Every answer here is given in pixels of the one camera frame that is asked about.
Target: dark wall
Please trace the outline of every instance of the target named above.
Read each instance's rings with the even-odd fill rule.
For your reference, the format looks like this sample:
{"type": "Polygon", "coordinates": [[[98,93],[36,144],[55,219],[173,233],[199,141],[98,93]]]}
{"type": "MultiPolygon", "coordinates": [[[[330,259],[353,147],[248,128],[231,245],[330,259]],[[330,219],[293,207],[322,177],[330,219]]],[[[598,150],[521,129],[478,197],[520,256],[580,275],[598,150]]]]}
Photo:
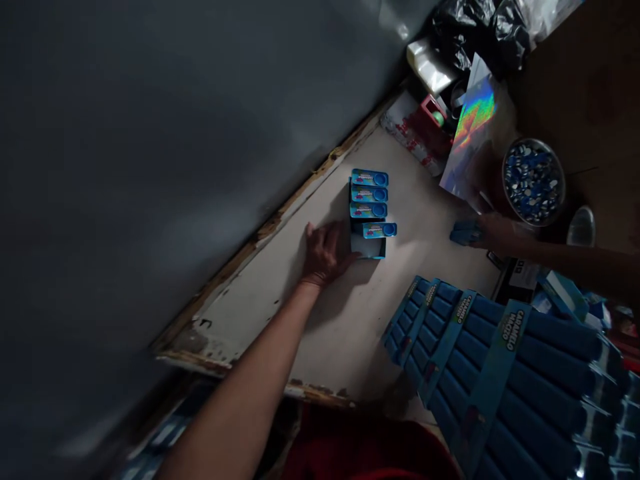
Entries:
{"type": "Polygon", "coordinates": [[[68,478],[167,374],[148,344],[397,82],[434,2],[3,2],[2,477],[68,478]]]}

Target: wrist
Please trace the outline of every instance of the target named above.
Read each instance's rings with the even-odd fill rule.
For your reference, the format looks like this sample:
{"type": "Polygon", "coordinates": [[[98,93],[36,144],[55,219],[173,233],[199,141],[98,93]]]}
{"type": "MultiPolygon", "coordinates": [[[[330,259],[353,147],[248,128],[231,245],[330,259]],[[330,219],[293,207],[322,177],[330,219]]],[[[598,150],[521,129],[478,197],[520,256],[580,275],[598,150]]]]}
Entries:
{"type": "Polygon", "coordinates": [[[320,292],[322,292],[322,287],[320,285],[305,279],[299,280],[295,289],[301,293],[314,295],[316,297],[320,295],[320,292]]]}

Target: metal bowl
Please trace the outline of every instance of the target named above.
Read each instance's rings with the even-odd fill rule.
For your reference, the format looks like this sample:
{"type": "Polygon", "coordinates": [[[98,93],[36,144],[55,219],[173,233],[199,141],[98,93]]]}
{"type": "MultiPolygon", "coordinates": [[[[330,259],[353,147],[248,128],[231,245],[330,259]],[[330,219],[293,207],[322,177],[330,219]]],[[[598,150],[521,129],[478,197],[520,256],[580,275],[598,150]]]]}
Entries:
{"type": "Polygon", "coordinates": [[[531,225],[533,227],[546,227],[552,224],[558,218],[558,216],[560,216],[562,206],[565,202],[565,196],[567,194],[567,184],[565,182],[565,173],[562,170],[562,165],[560,165],[560,160],[558,160],[558,157],[556,156],[555,152],[546,143],[537,139],[532,139],[532,138],[519,138],[518,140],[514,141],[507,149],[507,153],[502,160],[501,174],[502,174],[502,188],[507,198],[507,202],[509,203],[509,206],[511,207],[511,209],[518,216],[518,218],[520,218],[520,220],[522,220],[524,223],[531,225]],[[536,147],[537,149],[547,152],[551,156],[551,160],[553,162],[554,168],[556,168],[556,170],[558,170],[559,172],[558,183],[559,183],[559,191],[560,191],[560,200],[558,200],[558,208],[556,209],[554,214],[548,216],[547,218],[545,218],[540,222],[531,222],[531,221],[525,220],[525,218],[520,214],[520,212],[518,212],[517,208],[514,206],[513,202],[509,198],[509,192],[507,190],[507,182],[505,179],[507,160],[511,156],[512,150],[519,147],[520,145],[525,145],[527,147],[536,147]]]}
{"type": "Polygon", "coordinates": [[[595,246],[595,217],[588,206],[584,205],[575,212],[569,224],[567,245],[578,247],[595,246]]]}

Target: red object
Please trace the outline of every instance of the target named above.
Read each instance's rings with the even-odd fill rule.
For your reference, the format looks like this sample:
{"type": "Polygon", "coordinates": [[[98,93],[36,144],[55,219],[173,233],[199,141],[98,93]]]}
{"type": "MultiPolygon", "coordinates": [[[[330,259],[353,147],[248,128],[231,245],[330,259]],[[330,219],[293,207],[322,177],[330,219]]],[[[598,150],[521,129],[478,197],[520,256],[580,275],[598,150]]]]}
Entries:
{"type": "Polygon", "coordinates": [[[640,375],[640,340],[638,337],[627,335],[617,330],[609,330],[607,338],[618,347],[623,356],[623,363],[627,370],[640,375]]]}
{"type": "Polygon", "coordinates": [[[283,480],[459,480],[436,436],[414,422],[306,405],[283,480]]]}
{"type": "Polygon", "coordinates": [[[433,116],[435,112],[439,112],[442,118],[447,118],[444,110],[442,110],[436,100],[429,95],[420,104],[420,108],[410,114],[408,123],[416,134],[418,134],[420,140],[424,142],[430,154],[438,159],[446,160],[449,158],[453,138],[442,130],[442,127],[433,116]]]}

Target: blue plastic packaging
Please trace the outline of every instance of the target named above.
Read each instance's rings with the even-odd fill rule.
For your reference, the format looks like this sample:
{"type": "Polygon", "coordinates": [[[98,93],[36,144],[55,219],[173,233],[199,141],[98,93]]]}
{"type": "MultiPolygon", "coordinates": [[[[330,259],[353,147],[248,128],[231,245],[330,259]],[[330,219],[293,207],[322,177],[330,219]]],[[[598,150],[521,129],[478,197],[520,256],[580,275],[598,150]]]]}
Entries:
{"type": "Polygon", "coordinates": [[[356,203],[349,204],[351,218],[377,218],[384,219],[387,216],[386,203],[356,203]]]}
{"type": "Polygon", "coordinates": [[[398,226],[390,222],[355,223],[352,230],[366,239],[395,237],[398,234],[398,226]]]}
{"type": "Polygon", "coordinates": [[[351,182],[355,185],[368,187],[386,187],[389,184],[389,176],[385,172],[373,170],[351,170],[351,182]]]}
{"type": "Polygon", "coordinates": [[[357,203],[381,203],[389,199],[386,188],[351,184],[351,201],[357,203]]]}

